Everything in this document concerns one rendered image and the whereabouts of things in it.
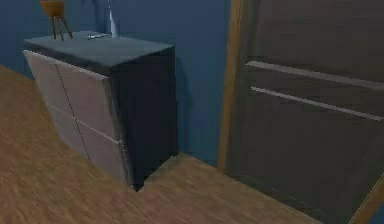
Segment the dark chest of drawers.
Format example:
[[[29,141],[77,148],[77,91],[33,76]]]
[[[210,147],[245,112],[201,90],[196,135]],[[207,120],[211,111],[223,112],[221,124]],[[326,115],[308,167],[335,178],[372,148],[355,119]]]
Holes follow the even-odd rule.
[[[134,190],[178,153],[175,48],[110,35],[23,42],[65,144]]]

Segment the dark brown room door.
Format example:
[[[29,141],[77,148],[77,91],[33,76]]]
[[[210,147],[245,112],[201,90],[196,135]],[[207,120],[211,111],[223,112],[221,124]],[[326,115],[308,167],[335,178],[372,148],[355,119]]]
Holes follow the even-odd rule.
[[[384,0],[231,0],[217,167],[358,224],[384,176]]]

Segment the orange tripod lamp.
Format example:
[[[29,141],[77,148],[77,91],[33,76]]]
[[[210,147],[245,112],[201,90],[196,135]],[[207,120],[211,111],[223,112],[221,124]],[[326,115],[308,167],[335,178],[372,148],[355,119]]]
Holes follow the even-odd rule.
[[[67,34],[73,38],[73,34],[65,19],[65,2],[64,0],[40,0],[40,5],[43,11],[50,19],[52,37],[57,38],[56,32],[59,32],[61,40],[64,40],[63,32],[60,23],[63,23]]]

